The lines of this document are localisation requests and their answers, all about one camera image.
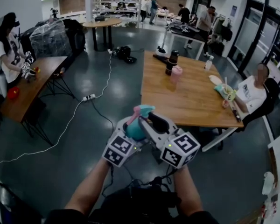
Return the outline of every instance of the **pink cup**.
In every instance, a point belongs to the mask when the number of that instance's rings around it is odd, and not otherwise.
[[[182,75],[182,68],[178,65],[172,67],[172,73],[170,76],[170,80],[172,83],[177,83],[179,78]]]

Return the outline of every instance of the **chair backrest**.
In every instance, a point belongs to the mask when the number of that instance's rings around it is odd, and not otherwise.
[[[246,127],[251,121],[260,118],[264,115],[268,115],[274,109],[274,104],[280,94],[280,87],[273,78],[268,78],[265,82],[266,100],[255,112],[244,118],[243,123]]]

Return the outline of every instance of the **shelving unit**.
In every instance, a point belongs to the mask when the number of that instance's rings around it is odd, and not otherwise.
[[[105,5],[111,3],[125,3],[127,10],[106,8],[98,9],[96,5]],[[139,28],[140,24],[140,9],[141,9],[141,0],[92,0],[93,6],[92,13],[96,15],[105,14],[106,17],[116,17],[121,18],[124,22],[136,22],[136,27]],[[133,17],[125,17],[126,14],[133,13]]]

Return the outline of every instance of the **teal toy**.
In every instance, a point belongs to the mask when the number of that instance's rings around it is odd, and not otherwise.
[[[132,138],[135,141],[141,141],[145,139],[145,134],[139,125],[139,116],[147,119],[149,113],[154,109],[155,107],[150,105],[139,105],[134,107],[134,114],[126,123],[127,137]]]

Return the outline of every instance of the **plastic wrap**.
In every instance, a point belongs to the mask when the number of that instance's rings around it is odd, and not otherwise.
[[[62,20],[47,23],[37,28],[30,36],[35,57],[69,56],[70,41]]]

